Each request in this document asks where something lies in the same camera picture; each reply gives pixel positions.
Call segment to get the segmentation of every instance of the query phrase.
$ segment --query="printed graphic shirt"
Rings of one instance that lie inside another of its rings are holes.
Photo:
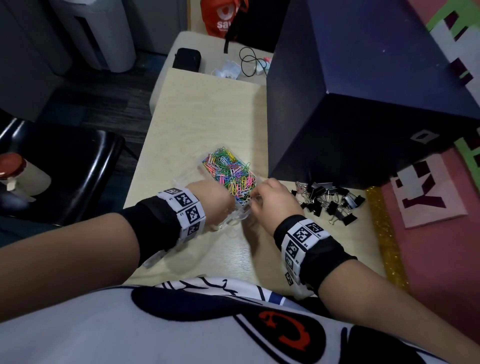
[[[444,363],[249,283],[193,278],[95,291],[0,324],[2,363]]]

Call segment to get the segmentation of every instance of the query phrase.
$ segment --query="cord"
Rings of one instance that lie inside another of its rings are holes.
[[[244,49],[249,49],[252,51],[253,55],[251,54],[247,54],[245,56],[241,56],[241,52],[244,50]],[[241,71],[243,72],[243,74],[247,77],[252,77],[252,76],[255,76],[256,72],[257,72],[257,62],[261,65],[261,67],[264,69],[264,73],[265,73],[265,76],[268,76],[267,74],[267,71],[266,71],[266,67],[263,65],[263,62],[266,63],[265,60],[261,59],[261,58],[257,58],[257,55],[255,54],[255,51],[253,50],[253,48],[251,47],[243,47],[242,49],[240,49],[240,52],[239,52],[239,57],[240,57],[240,60],[241,60],[241,63],[240,63],[240,68],[241,68]],[[243,63],[244,62],[255,62],[255,69],[253,70],[253,73],[252,74],[246,74],[245,71],[243,70]]]

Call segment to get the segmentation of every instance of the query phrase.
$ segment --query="person's right hand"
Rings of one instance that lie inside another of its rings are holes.
[[[262,205],[255,200],[257,196],[262,197]],[[272,236],[281,222],[289,216],[305,215],[295,196],[275,178],[269,178],[256,186],[250,197],[252,213]]]

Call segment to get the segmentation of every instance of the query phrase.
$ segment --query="pile of binder clips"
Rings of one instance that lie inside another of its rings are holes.
[[[322,209],[332,216],[328,221],[331,225],[342,221],[345,226],[354,222],[357,217],[352,210],[365,202],[362,196],[355,196],[346,188],[334,187],[333,183],[301,183],[295,182],[297,190],[292,190],[294,196],[302,196],[305,200],[300,203],[303,209],[307,208],[315,216],[320,216]]]

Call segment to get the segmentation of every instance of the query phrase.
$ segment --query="tabletop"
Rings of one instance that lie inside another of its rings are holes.
[[[261,179],[268,174],[266,87],[206,74],[169,69],[148,129],[125,207],[172,186],[185,158],[199,148],[225,144]],[[289,189],[294,182],[281,181]],[[351,190],[364,195],[363,191]],[[306,216],[328,230],[372,270],[385,276],[365,202],[351,225],[330,225],[325,212]],[[155,285],[199,275],[236,278],[280,294],[290,290],[273,238],[253,217],[202,235],[169,252],[153,267],[138,268],[125,284]]]

